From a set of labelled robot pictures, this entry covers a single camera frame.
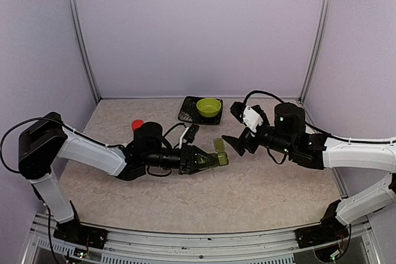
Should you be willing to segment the green pill organizer box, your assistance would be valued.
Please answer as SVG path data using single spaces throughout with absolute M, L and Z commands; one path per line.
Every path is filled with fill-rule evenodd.
M 228 155 L 225 150 L 225 143 L 222 138 L 213 139 L 213 146 L 216 152 L 216 157 L 218 160 L 219 166 L 227 166 L 229 165 Z

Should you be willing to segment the red pill bottle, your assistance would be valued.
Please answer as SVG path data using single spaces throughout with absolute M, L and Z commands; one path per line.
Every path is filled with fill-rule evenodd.
M 141 119 L 136 119 L 136 120 L 132 121 L 131 122 L 132 131 L 134 132 L 136 129 L 142 127 L 143 124 L 144 124 L 144 121 Z

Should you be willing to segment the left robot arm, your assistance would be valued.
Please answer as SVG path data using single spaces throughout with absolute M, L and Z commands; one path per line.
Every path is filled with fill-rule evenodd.
M 192 175 L 220 165 L 216 155 L 192 144 L 198 128 L 188 127 L 178 147 L 173 148 L 159 123 L 144 122 L 134 129 L 127 145 L 107 145 L 65 125 L 60 114 L 51 112 L 34 119 L 33 125 L 20 134 L 18 169 L 62 224 L 63 233 L 73 242 L 80 242 L 87 230 L 51 172 L 56 158 L 91 166 L 123 181 L 146 175 L 149 167 Z

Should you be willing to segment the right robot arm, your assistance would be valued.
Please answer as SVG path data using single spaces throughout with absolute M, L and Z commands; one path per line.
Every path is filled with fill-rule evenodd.
M 341 227 L 395 203 L 395 139 L 344 139 L 306 132 L 305 112 L 293 103 L 279 103 L 274 108 L 271 125 L 260 106 L 234 102 L 231 114 L 245 128 L 241 135 L 222 138 L 239 156 L 255 153 L 259 147 L 276 151 L 308 169 L 366 168 L 384 171 L 376 184 L 358 194 L 331 203 L 316 229 L 317 237 L 331 241 Z

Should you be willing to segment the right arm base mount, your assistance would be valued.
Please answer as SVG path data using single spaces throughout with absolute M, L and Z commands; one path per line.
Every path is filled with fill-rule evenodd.
M 338 221 L 298 228 L 295 231 L 298 247 L 304 249 L 340 240 L 349 236 L 348 228 Z

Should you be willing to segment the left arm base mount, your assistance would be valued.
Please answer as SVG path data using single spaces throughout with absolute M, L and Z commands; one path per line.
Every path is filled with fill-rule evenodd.
M 53 233 L 56 239 L 94 249 L 104 249 L 107 235 L 106 229 L 87 226 L 78 221 L 58 223 Z

